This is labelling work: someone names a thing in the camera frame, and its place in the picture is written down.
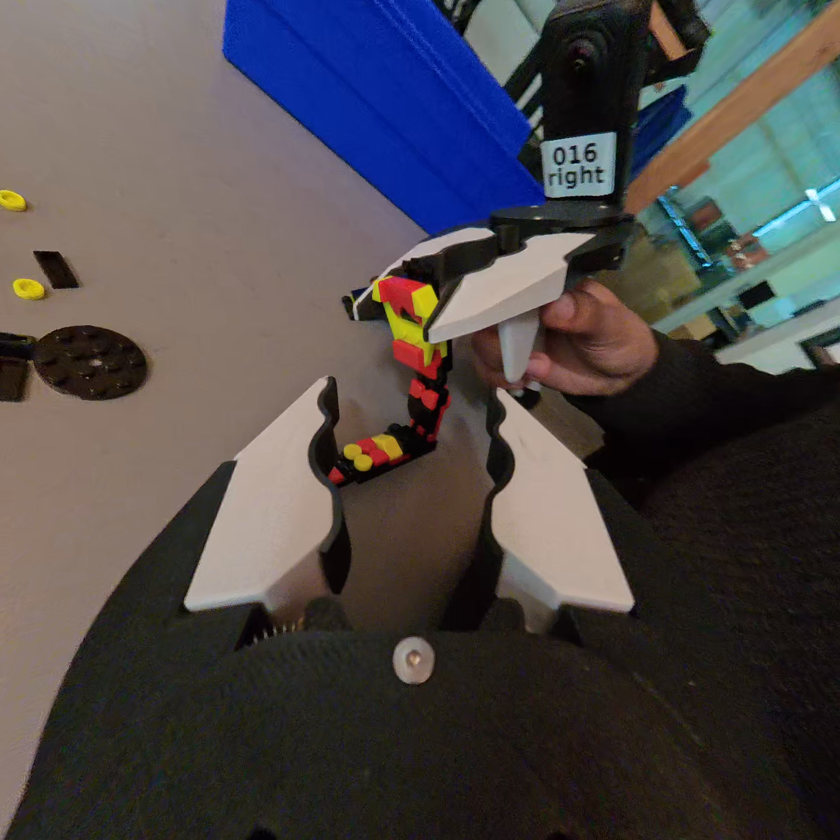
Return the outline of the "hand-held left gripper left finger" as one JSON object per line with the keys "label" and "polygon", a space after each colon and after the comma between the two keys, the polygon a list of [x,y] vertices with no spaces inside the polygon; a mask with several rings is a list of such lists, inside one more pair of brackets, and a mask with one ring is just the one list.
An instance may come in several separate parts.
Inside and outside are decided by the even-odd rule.
{"label": "hand-held left gripper left finger", "polygon": [[324,376],[236,456],[184,605],[192,613],[261,604],[302,615],[339,595],[349,577],[350,535],[337,487],[338,387]]}

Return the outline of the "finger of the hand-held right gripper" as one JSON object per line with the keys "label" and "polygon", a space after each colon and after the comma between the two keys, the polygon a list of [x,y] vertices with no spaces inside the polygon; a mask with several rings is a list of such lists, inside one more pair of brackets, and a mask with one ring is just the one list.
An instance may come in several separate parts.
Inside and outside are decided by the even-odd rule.
{"label": "finger of the hand-held right gripper", "polygon": [[432,287],[433,321],[462,279],[491,266],[501,255],[497,234],[488,227],[460,227],[411,248],[373,280],[400,277]]}
{"label": "finger of the hand-held right gripper", "polygon": [[427,341],[454,340],[551,302],[562,292],[566,257],[594,237],[592,233],[534,235],[508,255],[498,254],[499,240],[491,231],[454,231],[425,240],[425,257],[462,245],[468,257],[480,250],[491,250],[493,257],[482,268],[455,269],[459,282],[427,321]]}

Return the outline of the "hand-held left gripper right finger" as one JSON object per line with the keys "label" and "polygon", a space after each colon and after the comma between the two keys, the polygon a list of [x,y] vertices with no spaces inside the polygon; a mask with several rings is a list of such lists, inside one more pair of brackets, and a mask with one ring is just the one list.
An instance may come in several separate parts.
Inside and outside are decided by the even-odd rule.
{"label": "hand-held left gripper right finger", "polygon": [[508,392],[487,407],[490,593],[548,632],[565,607],[631,615],[635,599],[583,463]]}

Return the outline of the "red yellow black lego snake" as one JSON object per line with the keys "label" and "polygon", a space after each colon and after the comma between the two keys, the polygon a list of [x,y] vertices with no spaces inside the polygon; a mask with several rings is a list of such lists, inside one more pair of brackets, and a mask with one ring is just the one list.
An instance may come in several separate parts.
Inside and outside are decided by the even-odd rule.
{"label": "red yellow black lego snake", "polygon": [[393,357],[413,375],[406,399],[408,421],[343,446],[329,473],[336,487],[372,480],[433,452],[451,403],[452,343],[430,343],[424,331],[438,303],[432,287],[395,276],[371,284],[392,332]]}

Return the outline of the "pile of lego pieces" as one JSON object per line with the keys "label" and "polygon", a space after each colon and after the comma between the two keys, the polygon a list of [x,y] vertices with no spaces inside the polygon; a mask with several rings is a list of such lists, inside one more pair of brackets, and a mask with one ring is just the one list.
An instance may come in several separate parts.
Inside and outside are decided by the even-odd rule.
{"label": "pile of lego pieces", "polygon": [[20,403],[25,398],[29,363],[35,354],[36,339],[27,335],[1,332],[1,402]]}

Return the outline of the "person's right forearm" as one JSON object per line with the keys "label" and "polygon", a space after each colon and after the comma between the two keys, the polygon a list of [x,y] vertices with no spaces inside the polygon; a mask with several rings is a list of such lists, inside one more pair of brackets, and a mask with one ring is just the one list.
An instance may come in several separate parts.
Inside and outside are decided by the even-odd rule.
{"label": "person's right forearm", "polygon": [[590,458],[631,504],[702,455],[746,440],[838,402],[838,366],[771,374],[721,364],[708,347],[653,331],[657,360],[615,395],[573,395],[575,408],[604,432]]}

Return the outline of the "black round lego plate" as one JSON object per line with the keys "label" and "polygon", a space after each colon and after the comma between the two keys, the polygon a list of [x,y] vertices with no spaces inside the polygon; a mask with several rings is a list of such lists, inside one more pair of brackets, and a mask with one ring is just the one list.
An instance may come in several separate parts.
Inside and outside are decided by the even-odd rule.
{"label": "black round lego plate", "polygon": [[49,332],[35,341],[31,352],[35,371],[49,388],[83,401],[128,396],[146,382],[150,369],[136,342],[93,325]]}

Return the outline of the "black flat lego tile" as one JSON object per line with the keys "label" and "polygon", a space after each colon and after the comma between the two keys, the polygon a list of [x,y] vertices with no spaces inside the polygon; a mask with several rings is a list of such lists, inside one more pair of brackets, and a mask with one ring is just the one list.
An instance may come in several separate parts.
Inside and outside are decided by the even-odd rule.
{"label": "black flat lego tile", "polygon": [[37,249],[33,251],[33,257],[54,290],[63,291],[80,287],[74,270],[59,251]]}

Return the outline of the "person's right hand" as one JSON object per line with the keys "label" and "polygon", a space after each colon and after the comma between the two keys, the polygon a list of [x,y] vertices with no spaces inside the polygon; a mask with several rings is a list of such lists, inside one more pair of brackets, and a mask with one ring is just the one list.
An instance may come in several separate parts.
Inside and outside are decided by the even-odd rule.
{"label": "person's right hand", "polygon": [[536,382],[572,396],[619,395],[658,360],[655,333],[598,282],[589,279],[539,310],[542,348],[533,350],[523,377],[507,381],[496,328],[471,336],[476,369],[492,387]]}

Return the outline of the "wooden beam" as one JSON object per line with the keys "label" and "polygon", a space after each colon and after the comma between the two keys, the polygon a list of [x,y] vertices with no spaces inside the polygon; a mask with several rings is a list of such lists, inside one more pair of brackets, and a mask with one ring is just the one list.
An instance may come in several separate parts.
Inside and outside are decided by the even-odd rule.
{"label": "wooden beam", "polygon": [[831,2],[782,49],[668,144],[633,180],[626,210],[638,214],[757,122],[839,54],[839,3]]}

